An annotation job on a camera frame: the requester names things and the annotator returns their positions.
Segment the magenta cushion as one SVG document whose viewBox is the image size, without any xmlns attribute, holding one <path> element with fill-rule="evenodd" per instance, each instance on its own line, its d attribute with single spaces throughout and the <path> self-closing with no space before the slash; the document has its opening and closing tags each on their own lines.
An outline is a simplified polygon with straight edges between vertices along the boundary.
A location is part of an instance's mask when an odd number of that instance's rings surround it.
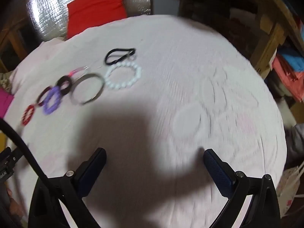
<svg viewBox="0 0 304 228">
<path fill-rule="evenodd" d="M 0 88 L 0 118 L 4 118 L 13 99 L 14 96 L 12 94 Z"/>
</svg>

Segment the red cushion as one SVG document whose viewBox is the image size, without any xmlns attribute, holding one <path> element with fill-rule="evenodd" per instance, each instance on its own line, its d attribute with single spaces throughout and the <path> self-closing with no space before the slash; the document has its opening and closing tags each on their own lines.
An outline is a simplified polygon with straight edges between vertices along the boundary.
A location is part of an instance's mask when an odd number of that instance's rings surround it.
<svg viewBox="0 0 304 228">
<path fill-rule="evenodd" d="M 127 18 L 124 0 L 74 0 L 67 8 L 69 39 L 88 28 Z"/>
</svg>

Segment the silver foil insulation sheet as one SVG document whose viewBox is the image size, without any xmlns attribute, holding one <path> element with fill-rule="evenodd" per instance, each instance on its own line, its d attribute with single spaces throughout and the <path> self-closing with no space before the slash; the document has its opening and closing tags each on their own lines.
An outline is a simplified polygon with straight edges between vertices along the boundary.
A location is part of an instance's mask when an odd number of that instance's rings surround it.
<svg viewBox="0 0 304 228">
<path fill-rule="evenodd" d="M 74 0 L 26 0 L 31 23 L 39 39 L 67 37 L 68 3 Z M 151 14 L 150 0 L 124 0 L 129 17 Z"/>
</svg>

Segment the wooden shelf unit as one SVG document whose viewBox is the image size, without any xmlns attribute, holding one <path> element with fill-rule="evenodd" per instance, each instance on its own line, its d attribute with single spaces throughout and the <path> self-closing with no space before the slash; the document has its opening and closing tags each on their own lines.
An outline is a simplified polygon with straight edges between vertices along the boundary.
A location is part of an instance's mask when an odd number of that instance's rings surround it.
<svg viewBox="0 0 304 228">
<path fill-rule="evenodd" d="M 179 0 L 179 15 L 223 35 L 262 78 L 285 40 L 303 55 L 300 29 L 283 0 Z"/>
</svg>

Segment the pink white bed cover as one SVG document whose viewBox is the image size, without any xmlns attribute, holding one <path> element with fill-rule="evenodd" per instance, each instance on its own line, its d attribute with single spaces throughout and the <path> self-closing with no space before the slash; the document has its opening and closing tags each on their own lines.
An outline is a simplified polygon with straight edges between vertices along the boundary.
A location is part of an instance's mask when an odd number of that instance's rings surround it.
<svg viewBox="0 0 304 228">
<path fill-rule="evenodd" d="M 108 51 L 134 47 L 140 79 L 97 100 L 65 96 L 21 130 L 49 177 L 75 170 L 98 147 L 106 165 L 85 204 L 101 227 L 209 227 L 226 203 L 199 153 L 213 149 L 249 177 L 278 184 L 287 156 L 279 109 L 263 79 L 222 35 L 190 20 L 142 15 L 39 46 L 19 66 L 5 121 L 78 67 L 104 75 Z"/>
</svg>

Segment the silver metal bangle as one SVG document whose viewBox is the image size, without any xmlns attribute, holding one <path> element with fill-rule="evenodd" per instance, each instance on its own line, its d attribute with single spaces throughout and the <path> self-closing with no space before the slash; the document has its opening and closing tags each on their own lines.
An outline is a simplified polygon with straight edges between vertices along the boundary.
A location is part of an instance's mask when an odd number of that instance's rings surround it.
<svg viewBox="0 0 304 228">
<path fill-rule="evenodd" d="M 71 102 L 75 105 L 89 104 L 102 94 L 106 82 L 102 75 L 97 73 L 84 74 L 76 79 L 70 91 Z"/>
</svg>

